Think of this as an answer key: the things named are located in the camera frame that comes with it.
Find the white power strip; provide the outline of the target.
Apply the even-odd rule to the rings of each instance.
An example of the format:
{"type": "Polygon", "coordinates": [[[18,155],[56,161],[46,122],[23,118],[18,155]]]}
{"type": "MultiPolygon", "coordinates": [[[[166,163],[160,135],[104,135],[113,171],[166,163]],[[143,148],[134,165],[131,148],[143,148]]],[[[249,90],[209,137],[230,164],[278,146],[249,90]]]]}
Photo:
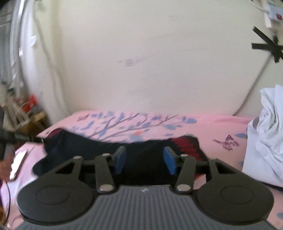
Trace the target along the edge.
{"type": "Polygon", "coordinates": [[[282,0],[261,1],[264,12],[265,25],[275,29],[282,25],[282,0]]]}

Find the smartphone in dark case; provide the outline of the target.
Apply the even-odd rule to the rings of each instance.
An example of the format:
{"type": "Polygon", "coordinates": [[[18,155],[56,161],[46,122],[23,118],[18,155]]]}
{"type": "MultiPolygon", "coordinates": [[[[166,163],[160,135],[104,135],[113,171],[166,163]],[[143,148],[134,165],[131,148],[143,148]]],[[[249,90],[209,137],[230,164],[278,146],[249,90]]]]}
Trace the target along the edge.
{"type": "Polygon", "coordinates": [[[15,180],[16,177],[18,176],[27,155],[28,155],[27,150],[19,151],[15,154],[13,163],[11,165],[10,181],[15,180]]]}

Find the white crumpled garment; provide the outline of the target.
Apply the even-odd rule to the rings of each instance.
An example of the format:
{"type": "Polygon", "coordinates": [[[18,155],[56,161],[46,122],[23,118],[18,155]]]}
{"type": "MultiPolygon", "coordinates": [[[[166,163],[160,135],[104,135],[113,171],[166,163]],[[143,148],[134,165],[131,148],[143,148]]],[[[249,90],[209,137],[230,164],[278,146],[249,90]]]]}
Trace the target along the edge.
{"type": "Polygon", "coordinates": [[[282,86],[261,89],[263,109],[247,125],[247,149],[242,172],[282,187],[282,86]]]}

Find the wooden side table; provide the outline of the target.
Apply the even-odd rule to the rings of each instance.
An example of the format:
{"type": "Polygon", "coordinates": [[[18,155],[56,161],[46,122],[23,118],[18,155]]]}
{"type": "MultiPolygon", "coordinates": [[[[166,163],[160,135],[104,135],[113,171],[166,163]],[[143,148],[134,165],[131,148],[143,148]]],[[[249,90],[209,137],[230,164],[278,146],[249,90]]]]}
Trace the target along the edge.
{"type": "Polygon", "coordinates": [[[37,136],[48,128],[47,115],[45,111],[37,114],[27,115],[19,111],[13,118],[15,130],[17,133],[37,136]]]}

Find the grey window curtain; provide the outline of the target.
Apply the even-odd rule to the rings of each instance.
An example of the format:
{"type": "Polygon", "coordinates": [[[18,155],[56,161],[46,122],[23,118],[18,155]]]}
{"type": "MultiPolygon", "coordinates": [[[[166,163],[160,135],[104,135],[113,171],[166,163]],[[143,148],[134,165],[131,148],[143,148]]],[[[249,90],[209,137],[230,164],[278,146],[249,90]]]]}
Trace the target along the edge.
{"type": "Polygon", "coordinates": [[[20,35],[25,1],[1,1],[1,81],[25,88],[20,60],[20,35]]]}

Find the red plastic bag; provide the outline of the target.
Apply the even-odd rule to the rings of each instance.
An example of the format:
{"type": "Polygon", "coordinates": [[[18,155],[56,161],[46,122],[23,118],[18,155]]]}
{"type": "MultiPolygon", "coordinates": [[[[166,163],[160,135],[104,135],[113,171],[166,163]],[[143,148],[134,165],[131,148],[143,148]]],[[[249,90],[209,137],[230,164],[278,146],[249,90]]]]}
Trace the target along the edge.
{"type": "Polygon", "coordinates": [[[37,98],[34,94],[32,94],[29,100],[26,103],[24,103],[24,105],[22,106],[22,110],[25,113],[28,113],[36,105],[37,105],[37,98]]]}

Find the black red white patterned sweater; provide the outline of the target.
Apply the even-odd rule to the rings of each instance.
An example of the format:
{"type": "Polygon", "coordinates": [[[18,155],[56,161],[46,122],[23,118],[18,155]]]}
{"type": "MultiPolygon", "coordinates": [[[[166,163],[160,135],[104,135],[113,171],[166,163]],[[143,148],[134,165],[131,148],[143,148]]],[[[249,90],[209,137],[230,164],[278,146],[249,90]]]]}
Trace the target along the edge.
{"type": "Polygon", "coordinates": [[[113,154],[120,146],[127,151],[125,166],[116,182],[122,185],[169,185],[175,181],[164,162],[163,150],[170,147],[176,155],[187,154],[196,160],[206,160],[200,149],[198,139],[182,136],[164,140],[148,140],[143,142],[101,142],[64,129],[56,129],[48,136],[45,145],[46,157],[33,166],[33,173],[44,175],[74,156],[82,156],[84,160],[93,160],[103,154],[113,154]]]}

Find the pink floral bed sheet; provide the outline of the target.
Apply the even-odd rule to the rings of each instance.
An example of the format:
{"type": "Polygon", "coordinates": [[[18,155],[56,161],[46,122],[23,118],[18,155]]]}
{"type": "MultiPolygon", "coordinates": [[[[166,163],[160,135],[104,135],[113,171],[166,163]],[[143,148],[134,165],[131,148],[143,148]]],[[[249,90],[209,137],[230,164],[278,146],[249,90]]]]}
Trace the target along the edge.
{"type": "MultiPolygon", "coordinates": [[[[227,164],[242,170],[246,146],[247,125],[253,118],[239,116],[181,116],[162,114],[142,114],[126,112],[81,111],[65,118],[39,134],[47,137],[58,128],[76,133],[86,138],[106,142],[141,142],[151,139],[169,139],[181,136],[195,136],[207,157],[217,157],[227,164]],[[236,143],[228,141],[232,150],[223,147],[226,137],[231,136],[236,143]]],[[[16,195],[19,190],[36,176],[32,173],[33,165],[46,153],[42,145],[25,144],[17,152],[27,151],[18,178],[9,182],[11,209],[7,221],[8,229],[15,229],[22,223],[16,207],[16,195]]],[[[282,229],[282,192],[270,188],[274,195],[274,207],[268,221],[282,229]]]]}

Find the black tape cross on wall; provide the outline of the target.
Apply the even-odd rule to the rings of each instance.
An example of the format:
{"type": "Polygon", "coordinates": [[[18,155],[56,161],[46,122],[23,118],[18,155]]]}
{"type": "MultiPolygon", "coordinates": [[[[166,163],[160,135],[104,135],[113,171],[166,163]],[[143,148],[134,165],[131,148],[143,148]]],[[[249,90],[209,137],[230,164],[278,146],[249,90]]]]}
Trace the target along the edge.
{"type": "Polygon", "coordinates": [[[261,38],[264,43],[252,43],[251,48],[253,50],[263,50],[268,51],[274,58],[275,63],[279,63],[280,60],[282,60],[282,45],[278,44],[278,37],[277,35],[274,35],[272,39],[267,37],[261,30],[259,30],[257,27],[254,26],[253,32],[261,38]]]}

